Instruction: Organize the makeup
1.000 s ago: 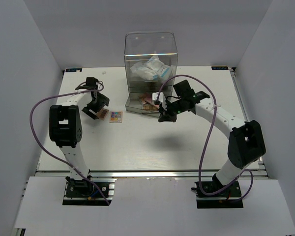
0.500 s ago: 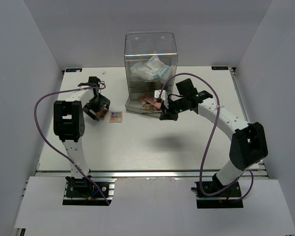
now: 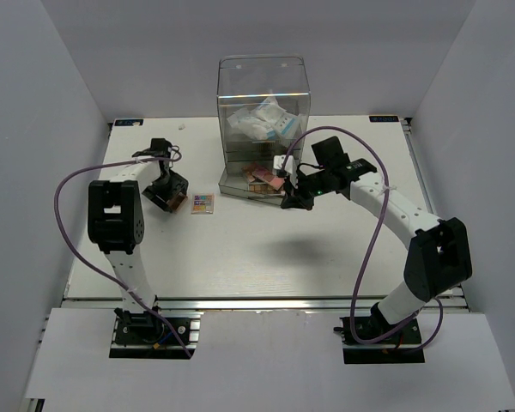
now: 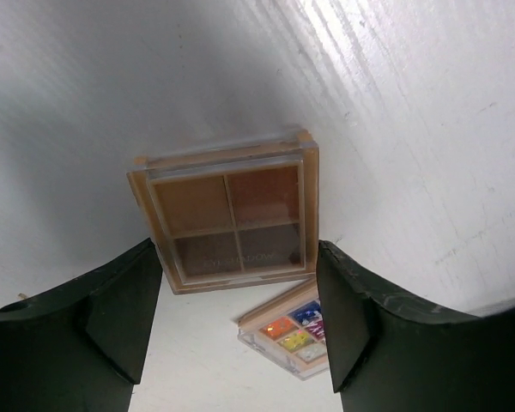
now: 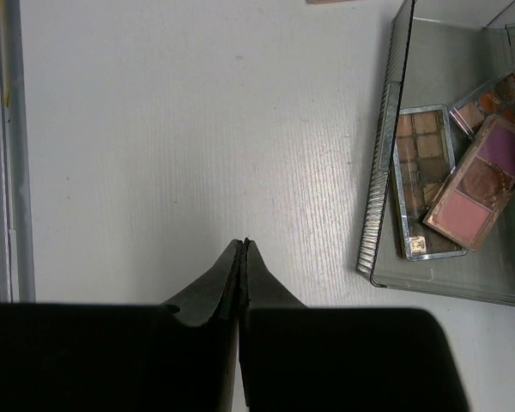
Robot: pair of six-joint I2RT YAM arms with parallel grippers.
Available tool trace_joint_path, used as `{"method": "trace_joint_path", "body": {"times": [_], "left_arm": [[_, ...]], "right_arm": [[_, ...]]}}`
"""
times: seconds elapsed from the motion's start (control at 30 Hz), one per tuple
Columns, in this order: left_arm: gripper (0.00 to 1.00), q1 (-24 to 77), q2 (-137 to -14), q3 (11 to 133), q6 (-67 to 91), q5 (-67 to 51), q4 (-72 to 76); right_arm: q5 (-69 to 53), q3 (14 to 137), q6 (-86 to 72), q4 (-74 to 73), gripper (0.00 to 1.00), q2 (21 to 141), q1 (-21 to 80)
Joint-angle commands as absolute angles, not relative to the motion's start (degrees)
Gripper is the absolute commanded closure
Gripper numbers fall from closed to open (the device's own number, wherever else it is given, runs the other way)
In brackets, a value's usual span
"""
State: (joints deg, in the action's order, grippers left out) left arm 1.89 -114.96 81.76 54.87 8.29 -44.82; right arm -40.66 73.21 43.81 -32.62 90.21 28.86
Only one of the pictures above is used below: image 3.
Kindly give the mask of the cotton pad bag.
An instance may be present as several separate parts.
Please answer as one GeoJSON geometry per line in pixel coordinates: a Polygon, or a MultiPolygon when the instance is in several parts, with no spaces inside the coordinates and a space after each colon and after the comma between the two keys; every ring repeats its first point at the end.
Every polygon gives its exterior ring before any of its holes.
{"type": "Polygon", "coordinates": [[[235,111],[227,121],[233,130],[242,132],[253,141],[267,141],[276,137],[272,126],[254,116],[246,107],[235,111]]]}
{"type": "Polygon", "coordinates": [[[254,114],[272,127],[281,145],[288,148],[301,133],[301,117],[282,108],[275,96],[268,96],[254,114]]]}

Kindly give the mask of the glitter nine-pan palette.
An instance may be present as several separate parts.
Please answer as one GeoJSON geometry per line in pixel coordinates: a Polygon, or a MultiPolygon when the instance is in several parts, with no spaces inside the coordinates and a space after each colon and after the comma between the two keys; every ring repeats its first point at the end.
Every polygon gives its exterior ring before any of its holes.
{"type": "Polygon", "coordinates": [[[211,215],[214,213],[215,196],[213,194],[195,194],[192,197],[191,213],[193,215],[211,215]]]}

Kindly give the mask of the brown eyeshadow palette long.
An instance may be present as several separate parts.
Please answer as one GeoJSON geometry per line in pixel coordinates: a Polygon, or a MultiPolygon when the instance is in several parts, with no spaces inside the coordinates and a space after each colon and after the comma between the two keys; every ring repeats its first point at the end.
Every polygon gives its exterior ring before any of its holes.
{"type": "Polygon", "coordinates": [[[248,191],[256,195],[271,197],[280,197],[284,195],[284,190],[282,188],[277,190],[264,182],[257,181],[248,184],[248,191]]]}

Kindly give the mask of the pink blush palette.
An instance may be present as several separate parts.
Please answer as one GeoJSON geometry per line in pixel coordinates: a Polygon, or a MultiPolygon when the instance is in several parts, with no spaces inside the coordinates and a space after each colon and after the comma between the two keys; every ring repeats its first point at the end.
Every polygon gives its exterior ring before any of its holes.
{"type": "Polygon", "coordinates": [[[256,165],[251,170],[251,174],[253,177],[266,183],[276,191],[279,191],[283,187],[284,179],[275,176],[271,171],[269,171],[265,167],[256,165]]]}

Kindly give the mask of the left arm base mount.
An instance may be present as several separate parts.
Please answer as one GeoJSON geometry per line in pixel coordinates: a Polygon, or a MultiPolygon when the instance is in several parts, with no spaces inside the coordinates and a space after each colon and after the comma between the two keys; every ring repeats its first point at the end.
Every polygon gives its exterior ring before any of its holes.
{"type": "Polygon", "coordinates": [[[172,330],[148,312],[114,310],[116,320],[109,349],[111,359],[183,360],[187,355],[172,330]]]}

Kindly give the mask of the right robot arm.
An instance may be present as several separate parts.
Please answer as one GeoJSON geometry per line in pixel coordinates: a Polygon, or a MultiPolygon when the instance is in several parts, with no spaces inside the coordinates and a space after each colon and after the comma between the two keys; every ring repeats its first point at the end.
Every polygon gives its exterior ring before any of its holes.
{"type": "Polygon", "coordinates": [[[363,326],[356,318],[342,334],[358,344],[390,342],[422,308],[472,275],[466,226],[458,219],[444,220],[413,204],[391,185],[385,165],[365,159],[350,160],[335,136],[312,145],[313,173],[301,171],[290,152],[274,159],[274,170],[284,180],[282,209],[310,210],[316,197],[344,196],[378,220],[355,281],[359,288],[382,227],[387,227],[407,251],[403,280],[376,303],[363,326]]]}

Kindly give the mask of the four-pan nude palette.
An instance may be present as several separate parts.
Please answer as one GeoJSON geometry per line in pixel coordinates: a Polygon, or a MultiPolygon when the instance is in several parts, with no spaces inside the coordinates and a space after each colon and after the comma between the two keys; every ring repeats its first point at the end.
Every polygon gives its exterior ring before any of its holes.
{"type": "Polygon", "coordinates": [[[171,213],[176,213],[186,202],[187,195],[184,192],[178,192],[175,196],[173,196],[168,202],[167,205],[170,209],[171,213]]]}

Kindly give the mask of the round-pan orange palette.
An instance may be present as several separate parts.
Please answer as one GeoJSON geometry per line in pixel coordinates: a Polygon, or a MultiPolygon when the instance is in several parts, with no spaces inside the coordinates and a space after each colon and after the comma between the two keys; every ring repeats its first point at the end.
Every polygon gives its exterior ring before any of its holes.
{"type": "Polygon", "coordinates": [[[257,177],[253,174],[255,170],[256,166],[254,164],[245,166],[241,169],[243,177],[249,184],[258,181],[257,177]]]}

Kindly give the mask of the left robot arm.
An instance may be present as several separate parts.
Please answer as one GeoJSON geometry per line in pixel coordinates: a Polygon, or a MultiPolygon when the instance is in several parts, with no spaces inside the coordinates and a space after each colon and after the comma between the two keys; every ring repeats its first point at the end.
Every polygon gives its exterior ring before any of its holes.
{"type": "Polygon", "coordinates": [[[133,154],[134,163],[113,178],[88,187],[88,237],[112,266],[123,307],[116,311],[128,332],[147,343],[158,342],[164,321],[155,316],[156,295],[148,283],[140,244],[145,234],[142,199],[159,210],[176,212],[187,199],[188,180],[171,170],[177,148],[164,138],[133,154]]]}

